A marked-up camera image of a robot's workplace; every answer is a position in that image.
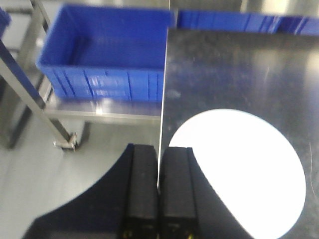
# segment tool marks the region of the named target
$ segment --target black device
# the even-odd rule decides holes
[[[167,148],[161,160],[159,176],[160,237],[196,238],[197,215],[187,149]]]
[[[211,187],[191,148],[168,147],[159,176],[162,238],[252,239]]]
[[[152,146],[129,144],[100,180],[74,200],[34,220],[23,239],[137,239],[139,235],[155,239],[158,194],[154,165]]]

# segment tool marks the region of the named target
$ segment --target metal rack leg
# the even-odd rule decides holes
[[[31,111],[49,127],[57,140],[55,145],[74,149],[76,146],[75,135],[70,135],[60,121],[49,119],[43,113],[45,102],[2,41],[0,41],[0,74]]]

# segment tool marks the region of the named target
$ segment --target floor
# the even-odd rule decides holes
[[[50,17],[58,4],[43,1]],[[13,1],[0,0],[0,6]],[[15,25],[23,27],[23,20]],[[19,45],[13,26],[3,42]],[[70,131],[81,131],[83,122],[63,122]],[[37,216],[75,198],[93,185],[119,158],[128,143],[159,146],[160,126],[91,124],[89,135],[75,152],[53,146],[46,126],[31,117],[17,146],[0,145],[0,238],[20,239]]]

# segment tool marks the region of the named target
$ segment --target white light spot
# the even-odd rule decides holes
[[[263,119],[237,110],[211,110],[186,121],[170,146],[192,147],[226,207],[255,239],[277,239],[299,218],[305,175],[294,148]]]

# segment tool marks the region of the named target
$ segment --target blue plastic crate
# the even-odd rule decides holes
[[[37,60],[64,99],[161,101],[167,28],[161,9],[66,4]]]
[[[282,17],[258,13],[181,10],[177,27],[202,30],[275,33]]]
[[[285,17],[278,31],[295,35],[319,35],[319,18],[304,16]]]
[[[2,38],[4,30],[10,24],[10,21],[10,15],[0,8],[0,38]]]

